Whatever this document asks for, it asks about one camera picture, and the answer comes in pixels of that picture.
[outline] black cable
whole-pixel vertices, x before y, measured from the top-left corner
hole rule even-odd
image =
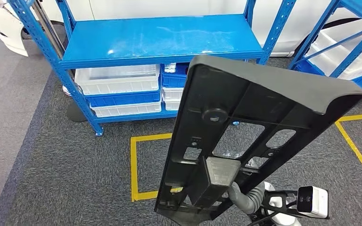
[[[287,204],[287,208],[296,205],[296,203],[297,203],[296,201],[293,201],[293,202],[291,202],[291,203],[288,203],[288,204]],[[270,215],[268,215],[268,216],[266,216],[266,217],[264,217],[264,218],[262,218],[262,219],[260,219],[260,220],[257,220],[257,221],[255,221],[255,222],[250,223],[250,224],[247,225],[247,226],[253,226],[253,225],[260,224],[260,223],[262,223],[263,221],[265,221],[265,220],[267,220],[267,219],[269,219],[269,218],[272,218],[272,217],[274,217],[275,215],[277,215],[277,214],[279,214],[279,213],[280,213],[280,212],[274,212],[274,213],[272,213],[272,214],[270,214]]]
[[[260,219],[260,220],[255,221],[255,222],[252,222],[251,224],[249,224],[249,225],[247,225],[247,226],[253,226],[253,225],[260,224],[260,223],[262,223],[263,221],[265,221],[265,220],[267,220],[267,219],[269,219],[269,218],[272,218],[272,217],[274,217],[275,215],[277,215],[277,214],[279,214],[279,213],[280,213],[280,212],[274,212],[274,213],[266,216],[265,218],[262,218],[262,219]]]

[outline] storage bin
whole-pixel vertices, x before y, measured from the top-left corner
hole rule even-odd
[[[157,102],[160,100],[160,89],[155,91],[115,93],[104,95],[85,96],[91,107],[104,107],[113,105],[141,104]]]
[[[182,88],[187,79],[189,63],[161,64],[162,85],[166,88]]]
[[[320,48],[318,48],[313,43],[310,46],[310,49],[305,56],[307,57],[311,54],[318,52],[319,50],[320,50]],[[317,66],[320,70],[322,70],[326,76],[330,76],[331,73],[338,67],[338,65],[340,65],[342,60],[335,61],[335,60],[331,59],[330,57],[328,57],[326,52],[324,52],[318,56],[310,58],[309,62],[314,64],[315,66]],[[352,79],[358,78],[360,76],[362,76],[362,66],[356,67],[354,65],[350,65],[339,75],[338,78],[345,79],[345,80],[352,80]]]
[[[163,87],[163,99],[164,100],[181,100],[182,91],[184,88],[166,88]]]
[[[74,81],[84,95],[141,92],[159,89],[159,65],[82,68]]]
[[[132,105],[115,105],[105,107],[91,107],[97,117],[109,117],[130,114],[155,113],[162,111],[162,100],[153,103],[142,103]]]
[[[362,31],[362,20],[356,20],[346,24],[330,27],[320,31],[314,44],[319,49],[324,49],[360,31]],[[362,35],[341,43],[340,45],[329,49],[324,53],[334,62],[342,62],[361,40]],[[350,67],[353,67],[354,69],[362,68],[362,53],[356,58],[355,61],[353,61],[352,64],[350,64]]]
[[[165,107],[167,111],[178,111],[181,100],[165,100]]]

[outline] rectangular cutout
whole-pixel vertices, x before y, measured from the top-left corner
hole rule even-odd
[[[230,124],[213,150],[213,155],[237,159],[245,153],[263,130],[264,126],[258,124],[246,122],[241,122],[239,125]]]
[[[269,148],[280,148],[286,144],[295,134],[296,131],[292,129],[281,129],[277,131],[269,141],[267,141],[266,146]]]
[[[253,168],[253,169],[260,169],[260,167],[262,167],[267,162],[268,159],[269,158],[266,158],[266,157],[255,156],[247,162],[245,167]]]
[[[202,149],[195,148],[195,147],[187,147],[184,153],[184,159],[186,160],[197,160],[200,153],[202,152]]]

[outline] blue metal frame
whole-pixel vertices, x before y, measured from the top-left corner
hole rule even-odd
[[[322,27],[325,25],[329,16],[331,16],[335,12],[335,10],[338,8],[340,2],[341,2],[341,0],[331,0],[328,7],[325,9],[324,13],[322,14],[319,21],[317,22],[316,26],[314,27],[312,32],[309,34],[309,36],[307,36],[302,47],[299,49],[296,56],[292,60],[288,69],[294,70],[296,68],[297,61],[302,59],[304,57],[304,55],[307,53],[307,51],[309,51],[310,45],[317,38],[317,35],[320,33]]]
[[[69,92],[72,95],[72,98],[77,103],[78,107],[82,113],[87,118],[88,122],[92,126],[97,136],[102,136],[103,128],[100,126],[100,123],[107,122],[116,122],[116,121],[132,121],[132,120],[145,120],[145,119],[158,119],[158,118],[171,118],[176,117],[177,111],[166,111],[165,105],[162,103],[162,111],[159,113],[148,113],[148,114],[137,114],[137,115],[124,115],[116,117],[104,117],[98,118],[94,112],[90,109],[88,101],[85,100],[84,95],[78,89],[77,85],[71,79],[70,74],[67,69],[74,68],[85,68],[85,67],[100,67],[100,66],[117,66],[117,65],[138,65],[138,64],[150,64],[152,63],[151,58],[135,57],[129,59],[101,59],[101,60],[74,60],[74,61],[65,61],[59,59],[56,52],[53,49],[50,41],[42,31],[40,24],[34,18],[33,13],[30,10],[30,6],[33,4],[34,0],[8,0],[12,8],[15,10],[16,14],[25,25],[30,35],[32,36],[35,43],[41,49],[42,53],[46,59],[51,64],[53,70],[58,75],[59,79],[62,81],[62,84],[67,87]],[[56,0],[59,6],[59,9],[62,13],[64,24],[66,28],[66,33],[68,39],[72,37],[73,31],[77,24],[74,19],[73,14],[70,11],[69,5],[66,0]],[[279,8],[276,19],[274,20],[273,26],[265,43],[266,50],[252,51],[250,53],[235,52],[231,54],[224,53],[214,53],[215,56],[234,58],[234,59],[245,59],[245,58],[255,58],[258,59],[261,64],[264,64],[268,57],[271,54],[271,51],[277,41],[280,31],[285,25],[285,22],[292,10],[293,5],[296,0],[283,0],[281,7]],[[243,16],[245,17],[249,26],[252,26],[253,20],[253,8],[255,6],[255,0],[249,0],[245,7],[245,12]],[[173,63],[173,62],[188,62],[193,58],[191,56],[180,56],[174,59],[165,59],[156,57],[154,60],[155,63],[160,60],[161,63]]]
[[[357,46],[347,55],[341,64],[335,68],[330,77],[337,78],[353,61],[362,53],[362,40]]]
[[[332,14],[332,12],[338,7],[345,7],[346,9],[354,12],[357,16],[362,18],[362,0],[333,0],[327,7],[324,14],[321,16],[320,20],[314,27],[313,31],[307,37],[306,41],[304,42],[303,46],[298,51],[296,57],[293,59],[291,64],[289,65],[290,69],[294,69],[297,71],[304,71],[309,73],[315,74],[324,74],[318,67],[313,65],[308,61],[308,59],[315,57],[335,46],[340,45],[341,43],[357,38],[362,35],[362,31],[354,34],[348,38],[341,40],[340,42],[333,44],[325,49],[322,49],[308,57],[304,57],[307,51],[310,48],[310,45],[314,42],[315,38],[317,37],[320,30],[323,28],[325,22]],[[341,62],[341,64],[336,67],[336,69],[331,73],[330,77],[337,78],[360,54],[362,53],[362,40],[359,44],[349,53],[349,55]],[[362,76],[356,79],[353,79],[359,86],[362,87]]]
[[[361,31],[361,32],[358,32],[358,33],[356,33],[356,34],[354,34],[354,35],[352,35],[352,36],[350,36],[350,37],[347,37],[347,38],[345,38],[345,39],[343,39],[343,40],[341,40],[341,41],[339,41],[339,42],[337,42],[337,43],[335,43],[335,44],[333,44],[333,45],[330,45],[330,46],[328,46],[328,47],[326,47],[326,48],[324,48],[324,49],[322,49],[322,50],[320,50],[320,51],[318,51],[318,52],[316,52],[316,53],[313,53],[313,54],[311,54],[310,56],[303,57],[302,59],[296,61],[296,64],[298,64],[299,62],[301,62],[301,61],[303,61],[303,60],[308,60],[308,59],[311,59],[311,58],[313,58],[313,57],[315,57],[315,56],[318,56],[318,55],[320,55],[321,53],[323,53],[323,52],[325,52],[325,51],[327,51],[327,50],[329,50],[329,49],[332,49],[332,48],[334,48],[334,47],[336,47],[336,46],[339,46],[340,44],[342,44],[342,43],[344,43],[344,42],[346,42],[346,41],[349,41],[349,40],[351,40],[351,39],[355,39],[355,38],[357,38],[357,37],[359,37],[359,36],[361,36],[361,35],[362,35],[362,31]]]
[[[280,37],[281,31],[284,28],[285,23],[288,20],[288,17],[292,11],[293,6],[295,5],[296,0],[283,0],[281,6],[278,10],[277,15],[275,16],[274,22],[270,29],[270,32],[267,36],[267,40],[264,43],[263,50],[264,54],[260,59],[257,59],[257,63],[260,65],[265,65],[269,59],[272,50],[275,47],[275,44]]]
[[[244,16],[246,18],[247,24],[252,27],[253,22],[253,8],[255,7],[256,0],[247,0],[244,10]]]
[[[27,31],[30,33],[38,47],[42,50],[42,53],[49,61],[53,70],[55,70],[63,85],[66,86],[68,91],[71,93],[73,100],[77,103],[78,107],[85,115],[92,128],[95,130],[96,136],[102,136],[103,128],[96,121],[94,121],[96,116],[87,105],[82,93],[78,90],[76,84],[73,82],[68,72],[60,66],[60,59],[54,51],[50,41],[42,31],[40,24],[32,14],[30,6],[23,0],[9,0],[9,3],[20,18],[21,22],[25,27],[27,27]]]

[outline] mounting hole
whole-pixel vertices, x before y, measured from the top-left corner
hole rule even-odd
[[[210,121],[219,121],[220,117],[215,116],[215,117],[210,117]]]
[[[172,186],[170,192],[171,193],[178,193],[178,192],[181,192],[183,189],[184,189],[184,187]]]

